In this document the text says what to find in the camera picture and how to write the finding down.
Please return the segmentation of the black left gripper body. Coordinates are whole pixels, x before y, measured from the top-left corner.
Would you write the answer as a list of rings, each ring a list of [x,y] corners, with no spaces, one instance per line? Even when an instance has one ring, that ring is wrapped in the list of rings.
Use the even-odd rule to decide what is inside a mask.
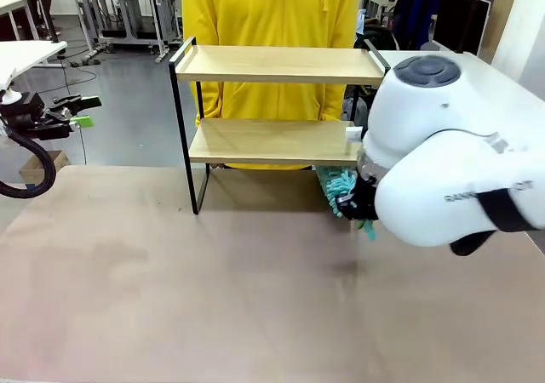
[[[53,100],[47,107],[39,93],[23,92],[15,103],[1,105],[1,115],[13,131],[28,139],[65,139],[72,132],[72,114],[66,107],[71,100],[69,95]]]

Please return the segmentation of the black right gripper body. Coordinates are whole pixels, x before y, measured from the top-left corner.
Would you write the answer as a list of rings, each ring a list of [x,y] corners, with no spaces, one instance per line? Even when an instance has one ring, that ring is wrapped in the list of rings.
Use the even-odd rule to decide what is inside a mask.
[[[357,175],[353,189],[347,195],[336,197],[336,207],[341,215],[349,220],[378,220],[375,207],[376,190],[374,177],[364,179]]]

